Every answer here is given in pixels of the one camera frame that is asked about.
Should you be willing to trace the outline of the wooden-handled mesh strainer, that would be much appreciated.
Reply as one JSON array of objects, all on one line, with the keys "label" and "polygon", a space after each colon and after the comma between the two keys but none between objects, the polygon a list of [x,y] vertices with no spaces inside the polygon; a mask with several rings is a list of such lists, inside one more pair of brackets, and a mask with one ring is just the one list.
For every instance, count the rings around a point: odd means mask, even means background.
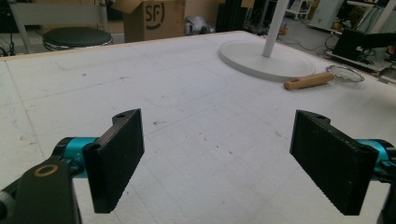
[{"label": "wooden-handled mesh strainer", "polygon": [[364,77],[354,69],[342,65],[330,65],[325,72],[304,77],[296,77],[286,81],[283,86],[286,90],[299,90],[326,84],[335,78],[351,82],[362,82]]}]

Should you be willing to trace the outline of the black equipment box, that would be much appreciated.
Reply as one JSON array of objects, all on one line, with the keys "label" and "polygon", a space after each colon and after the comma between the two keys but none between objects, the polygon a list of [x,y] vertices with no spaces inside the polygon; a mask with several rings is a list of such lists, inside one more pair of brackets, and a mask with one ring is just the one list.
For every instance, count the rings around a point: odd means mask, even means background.
[{"label": "black equipment box", "polygon": [[345,29],[339,37],[332,54],[357,61],[367,49],[385,48],[396,44],[396,33],[366,34],[353,29]]}]

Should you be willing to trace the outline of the black round stool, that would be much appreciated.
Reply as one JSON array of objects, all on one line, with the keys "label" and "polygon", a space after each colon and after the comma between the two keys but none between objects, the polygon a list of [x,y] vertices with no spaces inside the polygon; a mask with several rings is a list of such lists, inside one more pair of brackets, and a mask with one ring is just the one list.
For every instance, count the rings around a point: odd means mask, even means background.
[{"label": "black round stool", "polygon": [[43,46],[51,51],[82,49],[110,45],[110,33],[91,27],[63,27],[50,30],[42,35]]}]

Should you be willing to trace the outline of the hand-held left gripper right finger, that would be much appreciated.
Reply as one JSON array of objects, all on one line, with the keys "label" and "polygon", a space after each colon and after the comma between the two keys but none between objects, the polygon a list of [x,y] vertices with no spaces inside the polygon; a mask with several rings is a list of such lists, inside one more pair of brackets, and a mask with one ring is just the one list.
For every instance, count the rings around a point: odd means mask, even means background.
[{"label": "hand-held left gripper right finger", "polygon": [[389,183],[381,211],[396,216],[396,147],[382,139],[353,139],[313,112],[295,114],[290,154],[345,216],[357,216],[372,180]]}]

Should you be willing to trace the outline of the brown cardboard box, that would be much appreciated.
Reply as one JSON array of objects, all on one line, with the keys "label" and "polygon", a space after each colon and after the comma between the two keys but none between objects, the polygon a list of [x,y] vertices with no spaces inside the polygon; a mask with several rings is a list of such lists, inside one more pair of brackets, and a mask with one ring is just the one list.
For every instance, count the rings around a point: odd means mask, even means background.
[{"label": "brown cardboard box", "polygon": [[122,13],[125,42],[184,35],[186,0],[115,0]]}]

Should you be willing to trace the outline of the white round stand base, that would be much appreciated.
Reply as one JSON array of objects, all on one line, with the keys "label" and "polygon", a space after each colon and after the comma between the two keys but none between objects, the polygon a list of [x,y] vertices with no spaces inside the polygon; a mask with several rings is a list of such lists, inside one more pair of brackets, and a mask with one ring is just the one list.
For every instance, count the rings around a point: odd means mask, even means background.
[{"label": "white round stand base", "polygon": [[316,68],[302,53],[276,46],[287,5],[288,0],[277,0],[275,14],[264,41],[223,43],[219,47],[219,57],[244,74],[275,82],[313,75]]}]

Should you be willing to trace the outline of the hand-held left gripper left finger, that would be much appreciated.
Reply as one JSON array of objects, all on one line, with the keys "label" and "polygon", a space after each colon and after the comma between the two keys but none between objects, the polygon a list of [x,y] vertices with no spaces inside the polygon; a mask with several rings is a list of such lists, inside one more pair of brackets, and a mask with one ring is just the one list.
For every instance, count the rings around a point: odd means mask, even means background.
[{"label": "hand-held left gripper left finger", "polygon": [[145,152],[141,110],[119,113],[100,137],[66,137],[52,155],[66,162],[72,176],[89,182],[94,212],[117,206]]}]

